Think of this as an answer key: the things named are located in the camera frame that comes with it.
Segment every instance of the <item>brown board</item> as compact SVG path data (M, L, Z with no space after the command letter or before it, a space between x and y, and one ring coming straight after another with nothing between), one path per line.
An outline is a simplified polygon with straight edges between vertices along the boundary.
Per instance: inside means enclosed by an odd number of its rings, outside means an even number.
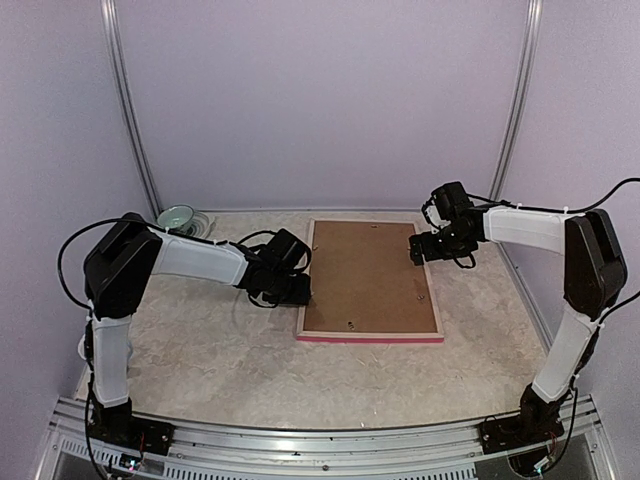
M409 258L413 223L312 220L313 292L299 340L442 342L426 267Z

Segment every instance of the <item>wooden frame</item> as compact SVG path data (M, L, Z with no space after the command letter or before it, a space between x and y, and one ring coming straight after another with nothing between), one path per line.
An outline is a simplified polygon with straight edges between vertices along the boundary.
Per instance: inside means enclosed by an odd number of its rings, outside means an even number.
M349 219L349 218L312 218L309 224L307 235L307 245L313 248L313 235L316 222L365 222L365 223L400 223L411 224L416 233L420 228L416 222L394 221L394 220L369 220L369 219ZM440 318L440 309L433 289L431 272L427 264L424 264L424 274L431 295L431 305L436 324L436 331L432 333L362 333L362 332L321 332L304 329L304 319L306 307L298 310L298 320L296 326L296 339L307 342L332 342L332 343L429 343L441 344L444 342L444 329Z

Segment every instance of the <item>wooden tray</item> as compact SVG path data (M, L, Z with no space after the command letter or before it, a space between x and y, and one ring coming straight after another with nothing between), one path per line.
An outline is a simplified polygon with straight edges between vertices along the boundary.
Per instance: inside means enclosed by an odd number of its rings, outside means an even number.
M298 314L297 339L442 343L427 265L409 258L409 222L312 219L313 297Z

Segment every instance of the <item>vertical metal post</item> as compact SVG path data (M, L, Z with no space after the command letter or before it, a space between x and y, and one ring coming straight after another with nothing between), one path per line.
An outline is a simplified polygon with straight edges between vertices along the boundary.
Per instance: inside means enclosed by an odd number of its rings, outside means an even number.
M536 53L536 47L538 45L538 31L540 30L541 14L542 0L529 0L529 11L527 14L520 66L518 67L516 90L511 103L511 112L509 113L507 130L502 141L502 146L500 147L498 166L493 176L491 191L489 193L489 198L492 200L500 199L509 164L511 163L513 148L518 136L518 129L520 128L520 119L522 118L522 112L524 111L524 106L527 100L527 89L529 88L533 60Z
M107 34L107 49L111 59L111 66L116 81L116 89L120 98L120 106L122 108L122 116L129 133L131 141L131 149L136 162L140 180L144 188L144 193L149 203L149 208L154 217L162 211L162 203L158 197L158 191L151 175L149 162L142 146L142 138L136 120L133 102L131 100L131 92L129 91L129 83L127 81L127 70L122 55L122 44L120 41L120 31L118 29L118 15L116 12L115 0L101 0L102 21Z

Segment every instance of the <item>framed board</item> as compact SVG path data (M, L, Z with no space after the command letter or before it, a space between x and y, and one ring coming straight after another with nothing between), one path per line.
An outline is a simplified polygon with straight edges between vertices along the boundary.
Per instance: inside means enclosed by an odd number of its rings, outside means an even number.
M313 296L296 338L341 343L442 343L429 267L409 258L411 222L312 219Z

